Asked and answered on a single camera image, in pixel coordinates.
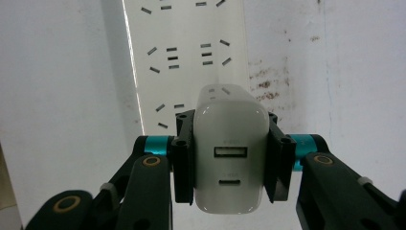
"robotic arm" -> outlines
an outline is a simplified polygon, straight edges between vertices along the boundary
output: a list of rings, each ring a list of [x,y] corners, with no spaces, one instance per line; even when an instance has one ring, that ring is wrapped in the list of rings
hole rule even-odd
[[[227,93],[222,90],[223,86],[218,87],[214,91],[225,94],[238,91],[227,86]],[[239,95],[238,99],[241,98],[245,102],[248,100]],[[234,103],[234,99],[226,101],[227,104]],[[246,111],[240,111],[239,106],[234,109],[238,113]],[[215,110],[206,109],[204,114],[212,111]],[[196,135],[201,131],[199,121],[196,121],[202,119],[201,114],[203,110],[196,109],[177,115],[177,136],[140,136],[131,156],[109,182],[101,186],[95,198],[85,191],[67,191],[55,195],[37,212],[27,230],[172,229],[170,172],[173,172],[177,203],[192,205],[195,197],[203,211],[206,208],[217,213],[251,212],[258,205],[256,196],[260,196],[262,184],[271,202],[286,201],[292,169],[301,168],[303,178],[297,213],[303,229],[406,229],[406,191],[399,202],[391,200],[377,190],[368,178],[360,176],[331,154],[321,136],[283,134],[277,126],[277,116],[272,113],[267,114],[268,122],[265,121],[268,128],[263,137],[265,149],[262,161],[254,160],[254,166],[263,162],[263,168],[259,167],[260,174],[256,169],[248,172],[248,176],[238,171],[224,174],[211,169],[210,165],[207,166],[209,170],[204,171],[198,166],[202,161],[198,155],[201,154],[201,146],[209,147],[211,159],[221,161],[217,168],[223,169],[228,164],[243,168],[244,161],[252,160],[252,146],[261,143],[242,145],[229,140],[226,143],[228,146],[224,147],[208,141],[215,141],[213,136],[202,139]],[[233,113],[223,115],[227,119]],[[214,125],[216,119],[208,121]],[[262,182],[259,188],[256,182],[258,178]],[[204,180],[213,181],[214,184],[205,184]],[[230,191],[239,191],[242,196],[250,196],[254,201],[239,205],[233,201],[233,198],[238,200],[238,195],[224,200],[215,197]],[[205,199],[206,196],[223,202],[219,207],[226,205],[227,208],[213,206]]]

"white wall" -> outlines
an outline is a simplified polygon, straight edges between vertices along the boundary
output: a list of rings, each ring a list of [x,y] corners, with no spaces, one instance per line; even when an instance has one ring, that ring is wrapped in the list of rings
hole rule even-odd
[[[141,132],[120,5],[0,3],[0,140],[24,223],[61,191],[95,193]],[[286,133],[322,134],[339,158],[398,199],[406,189],[406,3],[244,6],[253,95],[274,98],[262,102]],[[175,205],[175,229],[300,229],[299,181],[295,173],[289,202],[264,199],[247,216]]]
[[[1,1],[0,140],[21,219],[95,194],[141,133],[119,1]]]

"socket hole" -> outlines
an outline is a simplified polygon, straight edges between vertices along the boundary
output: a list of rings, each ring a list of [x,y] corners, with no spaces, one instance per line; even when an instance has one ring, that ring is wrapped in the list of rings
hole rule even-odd
[[[219,7],[219,6],[221,6],[221,5],[223,5],[223,3],[225,3],[226,2],[226,0],[221,0],[221,1],[219,1],[217,4],[215,4],[217,7]]]
[[[213,64],[213,62],[210,60],[210,61],[203,61],[203,65],[211,65],[211,64]]]
[[[161,72],[159,69],[154,68],[154,67],[150,67],[149,70],[151,70],[151,71],[153,71],[153,72],[155,72],[157,74],[159,74],[159,72]]]
[[[176,47],[167,48],[167,52],[177,51]]]
[[[152,14],[152,11],[150,11],[150,10],[148,10],[148,9],[146,9],[146,8],[141,8],[141,11],[146,12],[146,13],[149,13],[149,14]]]
[[[181,107],[185,107],[185,105],[183,103],[180,104],[176,104],[173,106],[174,108],[181,108]]]
[[[220,43],[226,46],[230,46],[230,42],[227,42],[225,40],[220,40]]]
[[[165,107],[165,104],[163,103],[163,104],[159,105],[155,110],[157,112],[159,112],[159,110],[163,109],[164,107]]]
[[[226,65],[226,64],[228,64],[230,61],[231,61],[231,58],[228,57],[228,58],[227,58],[226,60],[224,60],[223,63],[221,63],[221,64]]]
[[[163,11],[163,10],[170,10],[170,9],[172,9],[172,6],[164,6],[164,7],[161,7],[161,10]]]
[[[224,93],[230,95],[230,91],[228,91],[228,89],[226,89],[226,88],[221,88],[221,90],[223,90]]]
[[[197,6],[197,7],[205,7],[206,5],[207,5],[206,2],[199,2],[199,3],[196,3],[196,6]]]
[[[152,48],[150,51],[148,51],[148,55],[152,55],[156,51],[156,47]]]
[[[162,124],[162,123],[158,123],[158,127],[168,128],[168,126],[167,126],[167,125]]]
[[[206,44],[201,44],[200,45],[200,48],[209,48],[209,47],[212,47],[211,43],[206,43]]]

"cylindrical joint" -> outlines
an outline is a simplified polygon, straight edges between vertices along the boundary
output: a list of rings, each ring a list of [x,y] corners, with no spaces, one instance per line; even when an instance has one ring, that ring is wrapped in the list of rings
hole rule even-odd
[[[331,158],[324,156],[324,155],[317,155],[314,158],[314,161],[317,163],[323,164],[323,165],[332,165],[334,164],[334,161],[331,160]]]
[[[64,214],[75,209],[80,204],[80,197],[77,195],[69,195],[60,199],[54,205],[54,212]]]
[[[159,165],[160,163],[161,163],[161,159],[159,159],[159,158],[156,157],[156,156],[147,157],[147,158],[144,159],[144,161],[143,161],[143,165],[144,165],[144,166],[147,166],[147,167],[154,167],[154,166]]]
[[[168,147],[173,137],[170,136],[148,136],[144,147],[144,152],[154,155],[168,155]]]
[[[303,166],[301,160],[312,152],[329,152],[326,141],[320,135],[315,134],[289,134],[296,142],[295,165],[293,171],[301,172]]]

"dirty stain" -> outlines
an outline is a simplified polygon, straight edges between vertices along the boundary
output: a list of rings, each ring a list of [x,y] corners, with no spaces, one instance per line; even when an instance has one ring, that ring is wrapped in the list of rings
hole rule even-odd
[[[269,88],[271,86],[271,81],[267,80],[258,85],[258,88]]]
[[[253,75],[250,76],[250,79],[252,78],[264,78],[268,75],[268,73],[272,70],[271,67],[267,69],[260,69],[257,73],[254,73]]]
[[[314,35],[313,37],[310,38],[310,40],[311,40],[312,42],[315,42],[315,41],[317,41],[317,40],[320,40],[320,37],[317,36],[317,35]]]
[[[262,64],[262,59],[260,59],[260,60],[257,60],[257,61],[249,61],[248,62],[248,65],[261,65]]]
[[[290,86],[290,79],[289,79],[289,78],[285,79],[285,80],[284,80],[284,83],[285,83],[287,86]]]
[[[257,96],[257,100],[259,101],[263,101],[263,100],[273,100],[276,99],[280,96],[280,93],[276,92],[276,93],[272,93],[272,92],[265,92],[263,93],[263,95],[261,96]]]

